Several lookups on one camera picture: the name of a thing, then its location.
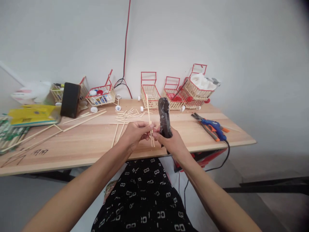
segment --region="power cord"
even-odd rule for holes
[[[228,157],[229,157],[229,151],[230,151],[230,146],[229,146],[228,141],[225,140],[224,142],[226,142],[226,144],[228,145],[228,154],[226,155],[225,160],[223,161],[223,163],[221,164],[220,167],[211,168],[211,169],[206,170],[205,172],[208,172],[208,171],[212,171],[212,170],[221,168],[221,167],[224,165],[224,163],[226,162],[226,160],[228,159]],[[186,187],[184,188],[184,191],[183,191],[183,195],[184,195],[184,210],[185,210],[185,211],[187,211],[187,209],[186,209],[186,188],[187,188],[187,186],[188,186],[188,183],[189,183],[189,179],[188,179],[187,185],[186,185]]]
[[[129,17],[130,17],[130,6],[131,6],[131,0],[129,2],[129,11],[128,11],[128,22],[126,24],[126,38],[128,36],[128,27],[129,27]],[[129,91],[129,94],[130,94],[130,97],[131,99],[132,98],[132,94],[131,94],[131,91],[128,87],[128,85],[126,84],[126,80],[125,80],[125,69],[126,69],[126,42],[125,42],[125,56],[124,56],[124,61],[123,61],[123,76],[122,78],[120,78],[118,81],[116,81],[115,85],[114,85],[114,88],[120,86],[120,85],[125,85],[127,88],[128,88],[128,91]]]

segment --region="hand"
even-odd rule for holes
[[[149,140],[150,131],[155,128],[155,124],[150,124],[148,122],[130,122],[121,136],[119,142],[124,143],[128,146],[129,152],[133,152],[139,141],[146,139]]]
[[[165,148],[179,160],[180,157],[183,155],[189,154],[188,149],[186,148],[185,144],[183,143],[182,138],[178,131],[176,131],[173,127],[171,127],[171,131],[173,136],[169,139],[164,138],[162,135],[159,134],[159,128],[154,129],[154,139],[158,140],[160,144],[163,144]]]

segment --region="floor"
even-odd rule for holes
[[[207,165],[207,169],[217,167],[222,163],[224,156],[219,157]],[[172,185],[178,190],[178,173],[173,171],[173,160],[171,157],[160,158],[167,173],[169,173]],[[84,169],[72,170],[78,175]],[[234,166],[227,161],[218,170],[209,172],[209,175],[221,187],[236,187],[242,182],[242,178]],[[187,177],[180,173],[180,195],[184,200],[184,187]],[[15,232],[20,231],[28,220],[63,186],[63,183],[29,179],[23,177],[1,177],[0,178],[0,231]],[[239,205],[251,216],[262,231],[288,231],[265,205],[257,194],[231,194]],[[90,231],[93,220],[102,206],[104,190],[93,202],[90,208],[78,221],[72,232]],[[207,215],[192,185],[189,183],[186,189],[187,214],[192,225],[198,231],[218,231],[215,224]]]

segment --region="white cylinder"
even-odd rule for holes
[[[98,108],[97,108],[97,107],[91,107],[91,108],[90,108],[90,111],[91,111],[92,113],[96,113],[96,112],[98,111]]]

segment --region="red wheel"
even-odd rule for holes
[[[187,98],[187,102],[192,102],[192,101],[193,101],[193,97],[190,96]]]

